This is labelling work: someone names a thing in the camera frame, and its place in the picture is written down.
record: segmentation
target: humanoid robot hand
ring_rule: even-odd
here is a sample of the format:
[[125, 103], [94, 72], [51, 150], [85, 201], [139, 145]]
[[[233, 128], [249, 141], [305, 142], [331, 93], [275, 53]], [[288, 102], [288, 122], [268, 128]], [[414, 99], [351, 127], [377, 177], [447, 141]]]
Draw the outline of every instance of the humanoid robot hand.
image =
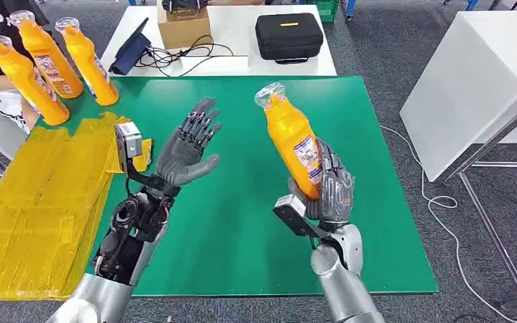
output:
[[288, 179], [288, 190], [306, 205], [307, 218], [339, 227], [349, 223], [353, 201], [353, 178], [344, 168], [340, 157], [325, 141], [316, 138], [316, 143], [322, 164], [320, 198], [308, 199], [293, 178]]
[[221, 128], [220, 122], [210, 126], [219, 114], [218, 109], [209, 112], [214, 104], [214, 98], [201, 99], [168, 137], [157, 162], [157, 173], [166, 182], [185, 185], [210, 173], [219, 163], [217, 154], [201, 161], [205, 146]]

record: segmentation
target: orange bottle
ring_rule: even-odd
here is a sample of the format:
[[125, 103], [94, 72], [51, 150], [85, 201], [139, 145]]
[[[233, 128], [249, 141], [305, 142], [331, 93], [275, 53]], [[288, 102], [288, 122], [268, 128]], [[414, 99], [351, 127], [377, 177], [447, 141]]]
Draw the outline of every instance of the orange bottle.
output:
[[66, 106], [57, 99], [30, 59], [16, 51], [6, 36], [0, 36], [0, 67], [23, 97], [38, 109], [47, 124], [56, 126], [68, 120], [70, 113]]
[[64, 37], [66, 48], [90, 88], [96, 102], [107, 106], [118, 101], [118, 90], [110, 82], [108, 72], [94, 53], [94, 44], [80, 31], [76, 18], [64, 17], [55, 23], [55, 29]]
[[79, 96], [82, 82], [53, 38], [36, 24], [34, 14], [28, 10], [15, 11], [11, 14], [11, 21], [19, 28], [24, 47], [48, 84], [62, 98]]
[[292, 178], [308, 198], [317, 199], [322, 164], [308, 119], [290, 104], [281, 83], [265, 86], [254, 102], [264, 108], [269, 135]]

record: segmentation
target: green table mat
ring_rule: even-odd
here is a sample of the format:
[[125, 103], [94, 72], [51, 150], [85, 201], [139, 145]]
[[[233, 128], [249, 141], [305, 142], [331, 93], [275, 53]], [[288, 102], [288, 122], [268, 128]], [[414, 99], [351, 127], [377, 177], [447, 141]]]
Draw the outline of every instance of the green table mat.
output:
[[[438, 288], [361, 77], [114, 77], [120, 100], [97, 105], [86, 91], [65, 100], [62, 125], [110, 111], [129, 117], [153, 139], [155, 160], [172, 129], [203, 96], [217, 99], [223, 124], [206, 149], [221, 161], [181, 190], [168, 231], [134, 295], [296, 295], [321, 293], [310, 268], [308, 238], [296, 237], [272, 212], [288, 194], [289, 173], [268, 132], [255, 93], [274, 81], [355, 176], [351, 220], [364, 242], [361, 277], [372, 293], [431, 293]], [[114, 207], [124, 176], [112, 180], [92, 249]]]

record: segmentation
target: table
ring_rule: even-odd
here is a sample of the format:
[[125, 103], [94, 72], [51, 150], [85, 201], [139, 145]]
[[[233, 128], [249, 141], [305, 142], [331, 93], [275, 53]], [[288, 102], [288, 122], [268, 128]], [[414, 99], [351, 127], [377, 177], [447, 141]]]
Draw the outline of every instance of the table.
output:
[[[253, 98], [274, 81], [284, 82], [292, 103], [355, 176], [351, 219], [364, 237], [361, 277], [368, 290], [437, 292], [361, 77], [117, 77], [116, 104], [100, 107], [85, 92], [67, 101], [71, 118], [63, 127], [74, 131], [82, 118], [106, 110], [125, 115], [144, 138], [154, 140], [152, 155], [157, 156], [168, 134], [201, 97], [217, 98], [217, 120], [223, 123], [205, 154], [220, 154], [217, 169], [181, 190], [168, 231], [135, 295], [321, 292], [310, 268], [308, 239], [295, 237], [271, 210], [278, 197], [288, 194], [289, 174]], [[154, 168], [152, 163], [148, 172]], [[92, 253], [125, 195], [124, 176], [115, 174]]]
[[[254, 24], [260, 15], [278, 13], [309, 12], [314, 15], [320, 27], [320, 15], [315, 5], [236, 5], [208, 6], [211, 35], [215, 43], [229, 46], [235, 55], [241, 57], [215, 57], [189, 73], [190, 76], [200, 75], [336, 75], [328, 41], [324, 35], [324, 43], [320, 54], [308, 60], [307, 63], [296, 65], [280, 65], [274, 61], [265, 61], [260, 57], [256, 44]], [[113, 63], [116, 52], [132, 31], [146, 18], [149, 20], [143, 34], [151, 41], [151, 45], [163, 48], [163, 40], [158, 28], [158, 13], [156, 6], [128, 7], [114, 35], [110, 39], [100, 62], [108, 69]], [[229, 55], [224, 48], [216, 48], [215, 55]], [[184, 57], [181, 62], [173, 63], [165, 72], [170, 75], [180, 75], [200, 63], [204, 58]], [[134, 67], [128, 76], [163, 76], [152, 67]]]
[[457, 13], [400, 112], [429, 181], [501, 129], [516, 100], [517, 11]]

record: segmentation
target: black cable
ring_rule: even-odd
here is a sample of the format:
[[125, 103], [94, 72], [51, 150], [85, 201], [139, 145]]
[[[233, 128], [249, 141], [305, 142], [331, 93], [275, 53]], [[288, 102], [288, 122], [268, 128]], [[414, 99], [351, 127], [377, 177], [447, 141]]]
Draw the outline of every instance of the black cable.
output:
[[126, 192], [128, 193], [128, 197], [132, 196], [132, 193], [130, 192], [130, 179], [126, 177]]
[[472, 318], [476, 318], [476, 319], [479, 319], [481, 321], [484, 321], [484, 322], [489, 322], [489, 323], [492, 323], [490, 320], [488, 320], [487, 318], [484, 318], [482, 316], [478, 316], [476, 314], [463, 314], [463, 315], [459, 315], [457, 316], [454, 320], [453, 320], [453, 323], [457, 323], [461, 318], [467, 318], [467, 317], [472, 317]]
[[[200, 41], [204, 38], [210, 38], [211, 42], [203, 42], [203, 43], [197, 44], [198, 41]], [[215, 49], [216, 46], [228, 49], [229, 52], [231, 53], [231, 55], [211, 55], [211, 53], [213, 52], [213, 49]], [[206, 49], [207, 54], [190, 55], [190, 53], [193, 52], [194, 50], [200, 50], [200, 49]], [[198, 67], [200, 64], [208, 61], [209, 59], [212, 59], [213, 57], [234, 57], [234, 56], [239, 56], [239, 55], [235, 55], [233, 53], [233, 50], [231, 50], [231, 48], [229, 48], [229, 46], [222, 45], [222, 44], [216, 44], [211, 35], [204, 35], [204, 36], [199, 37], [196, 41], [194, 41], [193, 44], [191, 46], [189, 46], [189, 48], [187, 48], [186, 50], [179, 50], [179, 52], [176, 54], [172, 54], [169, 50], [166, 50], [166, 49], [148, 46], [141, 54], [141, 57], [139, 58], [139, 60], [135, 63], [135, 66], [136, 67], [155, 67], [163, 75], [165, 75], [167, 77], [173, 77], [173, 75], [169, 75], [166, 72], [164, 72], [163, 69], [170, 66], [172, 63], [179, 61], [182, 57], [206, 57], [206, 59], [203, 59], [201, 62], [197, 63], [194, 67], [191, 67], [188, 71], [184, 72], [181, 75], [177, 75], [177, 77], [181, 77], [181, 76], [184, 76], [184, 75], [190, 73], [193, 69], [195, 69], [195, 67]], [[153, 59], [153, 61], [144, 62], [143, 59], [145, 57], [151, 57]]]

